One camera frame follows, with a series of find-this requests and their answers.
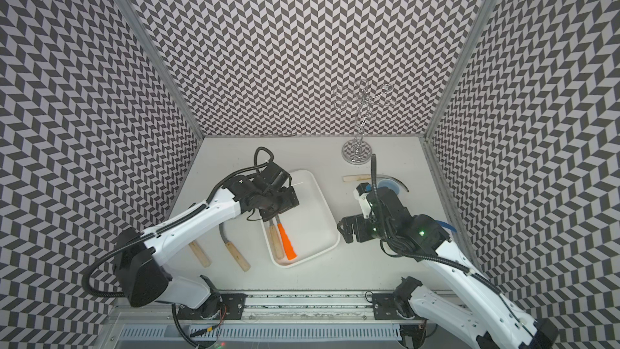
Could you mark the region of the aluminium corner post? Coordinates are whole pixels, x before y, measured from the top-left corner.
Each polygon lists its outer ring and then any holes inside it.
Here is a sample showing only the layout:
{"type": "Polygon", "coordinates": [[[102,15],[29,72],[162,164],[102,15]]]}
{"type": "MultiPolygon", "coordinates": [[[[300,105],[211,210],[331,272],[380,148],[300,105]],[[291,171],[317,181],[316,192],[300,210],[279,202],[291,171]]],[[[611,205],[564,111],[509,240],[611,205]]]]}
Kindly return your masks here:
{"type": "Polygon", "coordinates": [[[442,92],[439,99],[437,108],[435,109],[429,125],[424,134],[424,139],[429,141],[436,131],[437,127],[444,116],[450,101],[460,83],[460,80],[464,74],[465,69],[468,66],[469,61],[473,53],[476,51],[476,45],[478,44],[485,27],[487,26],[490,16],[492,15],[498,0],[483,0],[479,11],[476,13],[476,18],[472,24],[468,37],[463,44],[463,48],[455,63],[455,67],[448,79],[447,85],[442,92]]]}
{"type": "Polygon", "coordinates": [[[132,3],[129,0],[113,0],[116,6],[118,6],[122,16],[124,17],[129,28],[132,30],[134,36],[137,38],[138,43],[144,50],[148,59],[150,60],[153,68],[158,74],[159,78],[163,82],[168,94],[174,100],[179,111],[189,124],[192,132],[201,141],[204,139],[203,131],[200,125],[195,119],[192,110],[188,107],[186,100],[184,99],[181,90],[179,90],[176,82],[171,76],[166,63],[164,63],[161,55],[152,42],[150,35],[145,29],[144,24],[141,22],[140,17],[136,13],[132,3]]]}

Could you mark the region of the blue blade sickle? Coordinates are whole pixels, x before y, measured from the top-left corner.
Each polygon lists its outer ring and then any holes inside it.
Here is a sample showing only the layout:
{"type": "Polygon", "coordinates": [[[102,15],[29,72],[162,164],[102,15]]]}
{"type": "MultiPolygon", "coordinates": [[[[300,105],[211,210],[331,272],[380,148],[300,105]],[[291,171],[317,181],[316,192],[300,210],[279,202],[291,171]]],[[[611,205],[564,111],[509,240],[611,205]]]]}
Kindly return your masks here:
{"type": "Polygon", "coordinates": [[[453,234],[457,234],[458,231],[457,229],[455,229],[454,226],[452,226],[451,224],[445,222],[445,221],[436,221],[437,224],[439,224],[440,226],[442,226],[443,229],[447,229],[448,231],[452,232],[453,234]]]}

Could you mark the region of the aluminium corner post left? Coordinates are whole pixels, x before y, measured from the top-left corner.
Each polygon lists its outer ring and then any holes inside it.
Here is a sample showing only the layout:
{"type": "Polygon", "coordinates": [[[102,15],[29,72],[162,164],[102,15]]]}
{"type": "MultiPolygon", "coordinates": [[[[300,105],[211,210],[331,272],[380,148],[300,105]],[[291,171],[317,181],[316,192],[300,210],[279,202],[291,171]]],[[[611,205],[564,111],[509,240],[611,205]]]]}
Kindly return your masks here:
{"type": "Polygon", "coordinates": [[[168,94],[174,100],[179,111],[189,124],[192,132],[201,141],[204,139],[203,131],[200,125],[195,119],[192,110],[188,107],[186,100],[184,99],[181,90],[179,90],[176,82],[171,76],[166,63],[164,63],[161,55],[152,42],[150,35],[145,29],[144,24],[141,22],[140,17],[136,13],[132,3],[129,0],[113,0],[116,6],[118,6],[122,16],[124,17],[129,28],[132,30],[134,36],[137,38],[138,43],[144,50],[148,59],[150,60],[153,68],[158,74],[159,78],[163,82],[168,94]]]}

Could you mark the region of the orange collar sickle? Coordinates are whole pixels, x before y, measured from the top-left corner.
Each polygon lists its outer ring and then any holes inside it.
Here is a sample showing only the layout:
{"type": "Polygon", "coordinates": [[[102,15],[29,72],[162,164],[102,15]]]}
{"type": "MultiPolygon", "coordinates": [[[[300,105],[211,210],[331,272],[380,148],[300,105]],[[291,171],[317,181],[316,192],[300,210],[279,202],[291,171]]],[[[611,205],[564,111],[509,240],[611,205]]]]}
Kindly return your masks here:
{"type": "Polygon", "coordinates": [[[287,232],[284,228],[283,223],[280,220],[280,217],[277,216],[276,217],[276,222],[277,222],[277,226],[279,229],[279,234],[280,234],[280,238],[281,238],[281,242],[282,242],[282,246],[284,249],[284,253],[287,256],[287,259],[289,261],[294,260],[297,257],[297,254],[295,253],[295,250],[292,246],[292,243],[289,239],[289,237],[287,236],[287,232]]]}

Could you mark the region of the sickle near chrome stand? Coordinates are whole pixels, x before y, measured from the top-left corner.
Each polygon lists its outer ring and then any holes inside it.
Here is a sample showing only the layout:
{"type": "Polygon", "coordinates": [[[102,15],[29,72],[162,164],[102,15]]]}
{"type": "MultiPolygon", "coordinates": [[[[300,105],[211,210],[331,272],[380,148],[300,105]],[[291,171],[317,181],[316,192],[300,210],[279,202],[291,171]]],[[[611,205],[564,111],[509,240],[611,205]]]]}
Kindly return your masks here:
{"type": "MultiPolygon", "coordinates": [[[[394,176],[391,175],[384,175],[384,174],[378,174],[377,175],[378,179],[389,179],[391,181],[393,181],[395,184],[398,184],[400,187],[403,187],[403,189],[406,190],[406,192],[410,192],[409,188],[406,186],[406,184],[401,181],[400,179],[397,179],[394,176]]],[[[349,183],[349,182],[357,182],[357,181],[370,181],[371,180],[371,175],[370,174],[364,174],[364,175],[345,175],[342,177],[342,181],[349,183]]]]}

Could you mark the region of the white plastic storage box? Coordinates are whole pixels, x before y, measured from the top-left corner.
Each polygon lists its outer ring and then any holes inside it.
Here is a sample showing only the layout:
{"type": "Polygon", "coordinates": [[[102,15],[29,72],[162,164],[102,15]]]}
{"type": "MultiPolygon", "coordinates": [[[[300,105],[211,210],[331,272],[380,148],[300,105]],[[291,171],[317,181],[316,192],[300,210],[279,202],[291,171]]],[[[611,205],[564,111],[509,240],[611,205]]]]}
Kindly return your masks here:
{"type": "Polygon", "coordinates": [[[314,174],[307,170],[293,171],[292,187],[300,205],[279,217],[297,257],[289,261],[284,253],[283,259],[276,259],[271,246],[269,221],[263,226],[271,262],[282,269],[294,268],[325,255],[334,250],[341,240],[334,215],[314,174]]]}

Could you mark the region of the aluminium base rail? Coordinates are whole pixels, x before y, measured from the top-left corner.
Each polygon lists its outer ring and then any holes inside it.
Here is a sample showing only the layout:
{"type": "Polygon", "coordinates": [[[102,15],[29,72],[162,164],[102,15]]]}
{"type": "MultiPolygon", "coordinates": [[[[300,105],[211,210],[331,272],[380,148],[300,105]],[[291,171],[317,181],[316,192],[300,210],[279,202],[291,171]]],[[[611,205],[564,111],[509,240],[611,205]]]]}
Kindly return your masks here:
{"type": "Polygon", "coordinates": [[[119,323],[114,337],[123,344],[192,340],[213,348],[347,341],[420,347],[438,331],[436,323],[397,311],[390,292],[373,290],[223,292],[211,317],[185,306],[175,313],[150,307],[119,323]]]}

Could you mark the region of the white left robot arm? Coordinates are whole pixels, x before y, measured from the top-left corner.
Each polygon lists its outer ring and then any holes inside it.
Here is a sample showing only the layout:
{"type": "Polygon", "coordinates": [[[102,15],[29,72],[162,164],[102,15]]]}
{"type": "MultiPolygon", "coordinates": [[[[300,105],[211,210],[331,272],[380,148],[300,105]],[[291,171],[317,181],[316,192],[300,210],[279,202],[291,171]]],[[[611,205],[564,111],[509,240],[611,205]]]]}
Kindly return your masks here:
{"type": "Polygon", "coordinates": [[[123,231],[114,250],[84,271],[82,288],[94,297],[124,297],[134,308],[157,302],[182,305],[211,316],[217,295],[209,279],[179,276],[169,261],[195,239],[243,213],[257,211],[263,221],[268,221],[298,204],[291,174],[276,163],[240,169],[216,184],[207,199],[178,216],[143,231],[123,231]],[[96,289],[90,282],[107,261],[112,263],[118,292],[96,289]]]}

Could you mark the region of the aluminium corner post right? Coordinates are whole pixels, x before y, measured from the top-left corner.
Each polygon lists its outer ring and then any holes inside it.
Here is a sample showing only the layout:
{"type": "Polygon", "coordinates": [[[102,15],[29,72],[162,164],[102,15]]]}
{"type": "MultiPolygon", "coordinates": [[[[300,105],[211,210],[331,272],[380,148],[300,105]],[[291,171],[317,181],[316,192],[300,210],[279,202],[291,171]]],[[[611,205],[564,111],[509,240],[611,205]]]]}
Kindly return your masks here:
{"type": "Polygon", "coordinates": [[[487,26],[490,16],[492,15],[498,0],[483,0],[479,11],[476,13],[476,18],[472,24],[468,37],[463,44],[463,48],[455,63],[455,67],[448,79],[447,85],[442,92],[439,99],[437,108],[435,109],[429,125],[424,134],[424,139],[429,141],[436,131],[437,127],[444,116],[450,101],[460,83],[460,80],[464,74],[465,69],[468,66],[469,61],[473,53],[476,51],[476,45],[478,44],[485,27],[487,26]]]}

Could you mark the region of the light blue mug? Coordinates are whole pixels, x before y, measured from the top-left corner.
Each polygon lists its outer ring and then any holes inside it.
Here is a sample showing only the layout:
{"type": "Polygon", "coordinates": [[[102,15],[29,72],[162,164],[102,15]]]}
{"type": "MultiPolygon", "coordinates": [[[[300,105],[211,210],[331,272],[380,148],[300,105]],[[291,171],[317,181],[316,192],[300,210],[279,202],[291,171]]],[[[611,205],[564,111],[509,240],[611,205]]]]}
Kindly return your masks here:
{"type": "Polygon", "coordinates": [[[398,184],[398,182],[396,182],[394,179],[381,179],[378,182],[377,187],[386,187],[389,190],[395,192],[397,196],[400,194],[400,184],[398,184]]]}

